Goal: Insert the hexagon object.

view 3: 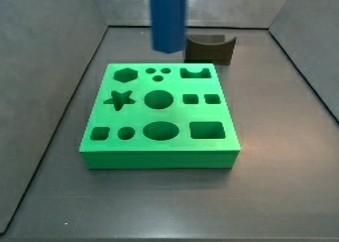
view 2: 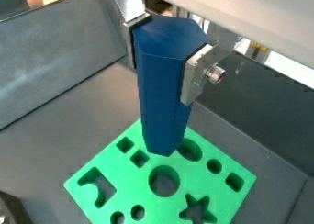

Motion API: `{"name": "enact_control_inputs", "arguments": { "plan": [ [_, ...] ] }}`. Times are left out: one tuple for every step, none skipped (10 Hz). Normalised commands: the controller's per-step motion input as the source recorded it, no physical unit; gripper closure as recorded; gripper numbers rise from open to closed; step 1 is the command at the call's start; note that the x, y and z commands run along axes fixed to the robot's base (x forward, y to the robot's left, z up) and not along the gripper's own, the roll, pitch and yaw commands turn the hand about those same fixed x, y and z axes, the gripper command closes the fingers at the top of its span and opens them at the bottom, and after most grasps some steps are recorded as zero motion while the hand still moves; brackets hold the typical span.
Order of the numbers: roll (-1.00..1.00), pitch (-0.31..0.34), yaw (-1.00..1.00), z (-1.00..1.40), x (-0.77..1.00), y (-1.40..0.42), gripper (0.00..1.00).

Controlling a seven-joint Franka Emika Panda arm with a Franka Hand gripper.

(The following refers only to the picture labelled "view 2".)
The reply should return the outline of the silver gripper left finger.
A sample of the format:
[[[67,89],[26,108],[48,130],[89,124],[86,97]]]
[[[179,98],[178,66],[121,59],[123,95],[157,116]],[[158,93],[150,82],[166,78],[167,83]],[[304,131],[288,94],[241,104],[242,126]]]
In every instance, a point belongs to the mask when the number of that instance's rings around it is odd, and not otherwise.
[[[118,16],[118,27],[122,31],[122,40],[127,49],[129,65],[135,67],[133,29],[150,18],[145,11],[142,0],[110,0],[114,13]]]

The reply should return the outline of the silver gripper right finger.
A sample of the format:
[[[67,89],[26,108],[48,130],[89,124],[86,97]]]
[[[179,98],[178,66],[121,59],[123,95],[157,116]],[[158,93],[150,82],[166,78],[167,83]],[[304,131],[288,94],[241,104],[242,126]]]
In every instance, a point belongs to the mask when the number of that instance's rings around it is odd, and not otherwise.
[[[209,41],[205,42],[186,61],[181,87],[181,102],[189,106],[201,95],[208,82],[218,84],[226,74],[218,63],[241,45],[238,34],[216,23],[208,29]]]

